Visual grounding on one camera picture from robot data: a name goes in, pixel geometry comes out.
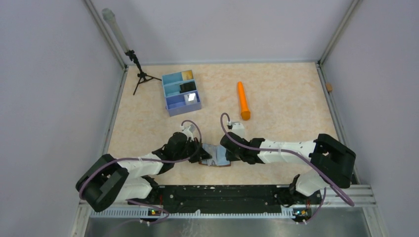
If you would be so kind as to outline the silver card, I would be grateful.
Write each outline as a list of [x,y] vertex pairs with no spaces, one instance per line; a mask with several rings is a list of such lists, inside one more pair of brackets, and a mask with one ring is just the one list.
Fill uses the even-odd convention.
[[192,105],[198,103],[198,97],[196,93],[187,93],[184,95],[185,104]]

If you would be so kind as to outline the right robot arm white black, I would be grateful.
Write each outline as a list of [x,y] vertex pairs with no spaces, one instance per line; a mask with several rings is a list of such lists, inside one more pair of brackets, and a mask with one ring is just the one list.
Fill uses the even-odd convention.
[[351,185],[356,153],[328,134],[310,141],[277,142],[264,138],[247,141],[227,132],[220,145],[234,161],[308,165],[311,169],[296,175],[290,185],[290,198],[295,203],[304,203],[316,191],[330,187],[346,204],[355,205],[343,189]]

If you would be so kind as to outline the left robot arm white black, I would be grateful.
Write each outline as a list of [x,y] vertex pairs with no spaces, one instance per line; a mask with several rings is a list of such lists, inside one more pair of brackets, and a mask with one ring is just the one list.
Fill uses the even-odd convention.
[[133,158],[102,155],[78,180],[76,190],[96,212],[114,202],[142,199],[153,204],[158,199],[157,183],[152,175],[173,169],[175,164],[200,156],[202,139],[190,132],[176,132],[161,148]]

